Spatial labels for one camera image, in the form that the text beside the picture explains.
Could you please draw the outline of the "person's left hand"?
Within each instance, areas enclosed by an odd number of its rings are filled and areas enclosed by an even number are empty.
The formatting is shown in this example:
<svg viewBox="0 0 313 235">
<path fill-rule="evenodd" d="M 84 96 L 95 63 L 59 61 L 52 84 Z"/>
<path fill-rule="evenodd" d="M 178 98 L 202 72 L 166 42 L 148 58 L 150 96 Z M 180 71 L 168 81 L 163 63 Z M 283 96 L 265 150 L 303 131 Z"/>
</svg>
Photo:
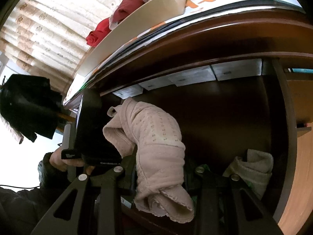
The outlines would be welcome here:
<svg viewBox="0 0 313 235">
<path fill-rule="evenodd" d="M 65 172 L 68 166 L 73 167 L 85 167 L 85 172 L 87 175 L 90 175 L 94 169 L 93 166 L 88 166 L 82 159 L 62 159 L 62 147 L 59 147 L 55 150 L 50 159 L 49 163 L 56 169 Z"/>
</svg>

